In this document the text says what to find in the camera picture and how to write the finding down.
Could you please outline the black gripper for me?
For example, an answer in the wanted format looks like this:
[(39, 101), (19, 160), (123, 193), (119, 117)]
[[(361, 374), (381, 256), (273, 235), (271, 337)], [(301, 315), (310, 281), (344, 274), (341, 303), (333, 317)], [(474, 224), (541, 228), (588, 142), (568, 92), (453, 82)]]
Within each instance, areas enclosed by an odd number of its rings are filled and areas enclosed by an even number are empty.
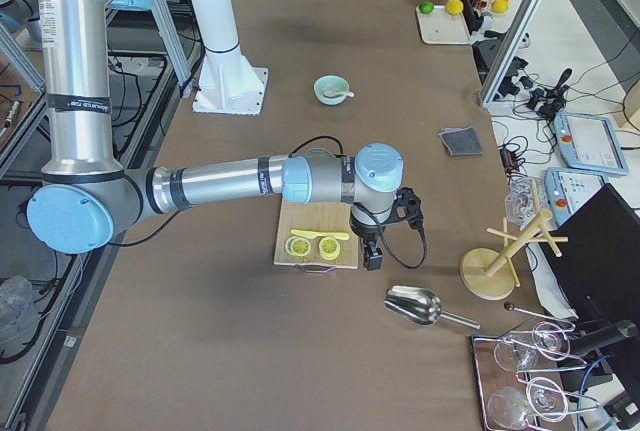
[(383, 261), (383, 252), (387, 245), (384, 241), (384, 229), (386, 220), (391, 214), (391, 208), (375, 213), (362, 205), (352, 205), (350, 209), (350, 226), (352, 231), (360, 238), (363, 250), (363, 265), (366, 270), (378, 270)]

